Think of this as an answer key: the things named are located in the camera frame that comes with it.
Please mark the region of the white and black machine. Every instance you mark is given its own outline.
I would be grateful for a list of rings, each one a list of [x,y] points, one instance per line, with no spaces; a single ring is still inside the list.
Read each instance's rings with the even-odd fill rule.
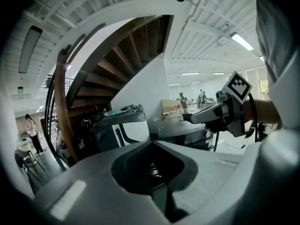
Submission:
[[[150,132],[142,105],[128,105],[122,113],[112,116],[97,115],[90,127],[100,152],[150,139]]]

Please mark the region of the wooden spiral staircase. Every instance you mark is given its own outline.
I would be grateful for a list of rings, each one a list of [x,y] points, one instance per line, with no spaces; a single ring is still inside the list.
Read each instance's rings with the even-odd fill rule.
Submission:
[[[65,89],[66,63],[54,73],[54,101],[66,147],[74,162],[95,150],[82,152],[78,123],[111,108],[111,101],[131,79],[166,47],[173,15],[138,17],[104,39],[88,56],[69,89]]]

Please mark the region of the person's grey shirt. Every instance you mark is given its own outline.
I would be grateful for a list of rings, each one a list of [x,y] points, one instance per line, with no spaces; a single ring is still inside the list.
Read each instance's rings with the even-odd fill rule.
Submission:
[[[300,53],[300,0],[256,0],[256,33],[269,79],[284,73]]]

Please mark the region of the open brown cardboard box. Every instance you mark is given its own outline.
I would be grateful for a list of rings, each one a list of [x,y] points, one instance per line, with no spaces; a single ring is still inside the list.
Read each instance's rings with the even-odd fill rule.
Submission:
[[[173,111],[173,110],[178,110],[176,108],[177,104],[180,104],[180,102],[178,100],[161,100],[162,102],[162,113],[164,112],[168,112],[168,111]],[[182,114],[178,111],[178,113],[175,115],[171,115],[171,116],[162,116],[162,119],[171,119],[171,118],[177,118],[177,117],[181,117]]]

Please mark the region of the grey chair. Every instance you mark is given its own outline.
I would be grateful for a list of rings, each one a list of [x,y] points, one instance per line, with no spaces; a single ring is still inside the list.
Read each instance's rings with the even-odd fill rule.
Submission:
[[[35,165],[38,165],[44,173],[47,175],[46,170],[38,161],[37,157],[33,156],[33,153],[29,151],[23,151],[20,149],[16,149],[14,152],[15,161],[19,168],[23,169],[27,176],[31,174],[35,179],[37,179],[40,183],[42,183],[41,179],[38,177],[38,171]]]

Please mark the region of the black washing machine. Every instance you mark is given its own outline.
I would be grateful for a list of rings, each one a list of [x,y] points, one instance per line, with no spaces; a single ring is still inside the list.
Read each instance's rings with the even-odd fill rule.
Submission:
[[[214,133],[205,124],[192,124],[182,117],[157,120],[157,138],[161,141],[199,150],[214,148]]]

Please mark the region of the unlit long ceiling light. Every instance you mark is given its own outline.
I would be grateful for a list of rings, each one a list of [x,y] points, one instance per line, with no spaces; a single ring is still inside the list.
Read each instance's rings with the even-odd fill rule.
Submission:
[[[41,37],[42,32],[43,30],[36,26],[31,26],[28,30],[19,60],[18,72],[20,74],[27,73],[31,56],[39,38]]]

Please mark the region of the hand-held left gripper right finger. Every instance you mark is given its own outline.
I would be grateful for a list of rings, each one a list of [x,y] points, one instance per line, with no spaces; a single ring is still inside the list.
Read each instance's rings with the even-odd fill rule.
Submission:
[[[155,141],[153,159],[165,183],[165,210],[156,211],[153,225],[233,225],[240,155]]]

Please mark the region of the person's right forearm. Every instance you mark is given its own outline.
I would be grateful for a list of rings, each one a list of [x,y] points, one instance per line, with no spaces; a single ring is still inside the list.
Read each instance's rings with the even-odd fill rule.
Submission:
[[[275,108],[274,104],[270,100],[254,100],[257,121],[268,124],[278,124],[281,118]],[[251,108],[250,100],[246,100],[243,104],[243,117],[244,122],[247,123],[254,119],[254,112]]]

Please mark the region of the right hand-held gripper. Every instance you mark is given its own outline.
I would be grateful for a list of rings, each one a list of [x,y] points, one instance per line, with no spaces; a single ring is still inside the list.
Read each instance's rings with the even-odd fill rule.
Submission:
[[[185,121],[192,124],[204,123],[213,132],[228,131],[234,137],[250,137],[255,125],[245,129],[244,103],[255,106],[251,94],[252,85],[238,72],[234,72],[223,88],[216,93],[217,103],[195,114],[183,114]]]

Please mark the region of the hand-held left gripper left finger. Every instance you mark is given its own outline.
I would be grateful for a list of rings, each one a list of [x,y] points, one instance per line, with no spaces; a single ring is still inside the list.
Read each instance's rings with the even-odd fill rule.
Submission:
[[[53,225],[169,225],[149,195],[126,191],[112,175],[119,156],[146,145],[138,142],[83,159],[43,187],[33,204]]]

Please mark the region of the lit long ceiling light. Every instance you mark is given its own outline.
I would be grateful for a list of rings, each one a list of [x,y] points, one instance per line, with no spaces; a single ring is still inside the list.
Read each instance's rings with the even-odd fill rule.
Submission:
[[[241,37],[237,32],[234,32],[233,34],[231,34],[230,38],[233,41],[235,41],[238,44],[240,44],[241,46],[243,46],[248,51],[254,50],[253,46],[249,42],[247,42],[243,37]]]

